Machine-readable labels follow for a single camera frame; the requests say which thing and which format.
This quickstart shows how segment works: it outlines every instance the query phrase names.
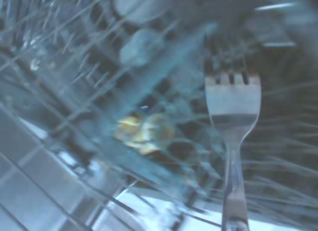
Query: rack tine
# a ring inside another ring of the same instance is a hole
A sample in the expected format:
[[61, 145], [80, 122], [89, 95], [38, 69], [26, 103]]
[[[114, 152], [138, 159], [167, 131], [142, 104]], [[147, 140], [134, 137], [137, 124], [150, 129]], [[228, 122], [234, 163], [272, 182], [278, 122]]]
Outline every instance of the rack tine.
[[28, 175], [23, 169], [14, 162], [11, 158], [9, 158], [4, 153], [0, 152], [0, 156], [6, 160], [10, 165], [12, 165], [24, 178], [30, 181], [43, 195], [50, 201], [63, 215], [65, 215], [79, 230], [82, 231], [93, 231], [91, 228], [87, 227], [80, 220], [75, 218], [73, 215], [69, 214], [59, 203], [55, 201], [55, 199], [49, 195], [30, 175]]

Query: metal fork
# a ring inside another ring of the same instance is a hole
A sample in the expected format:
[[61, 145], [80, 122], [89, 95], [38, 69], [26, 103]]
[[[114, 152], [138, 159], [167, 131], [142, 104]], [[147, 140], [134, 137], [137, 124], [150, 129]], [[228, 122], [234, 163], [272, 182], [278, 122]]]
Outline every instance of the metal fork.
[[215, 69], [207, 59], [205, 90], [212, 124], [227, 147], [223, 186], [223, 231], [247, 231], [247, 207], [240, 162], [240, 146], [255, 126], [261, 103], [259, 75], [247, 71], [244, 57], [241, 68]]

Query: dishwasher basket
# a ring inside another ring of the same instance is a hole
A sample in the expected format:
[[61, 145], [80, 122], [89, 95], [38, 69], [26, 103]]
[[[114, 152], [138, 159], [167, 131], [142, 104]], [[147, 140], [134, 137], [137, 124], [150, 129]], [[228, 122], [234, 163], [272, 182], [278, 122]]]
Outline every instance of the dishwasher basket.
[[[222, 204], [224, 146], [207, 112], [206, 56], [215, 70], [261, 76], [259, 121], [241, 152], [251, 218], [318, 229], [315, 0], [0, 0], [0, 8], [0, 104], [36, 143], [19, 159], [1, 151], [1, 162], [69, 223], [47, 230], [103, 230], [112, 221], [102, 214], [122, 226], [110, 230], [180, 230], [188, 218], [220, 227], [207, 216]], [[28, 172], [31, 153], [49, 154], [94, 197], [89, 221]], [[41, 230], [18, 206], [0, 199], [17, 227]]]

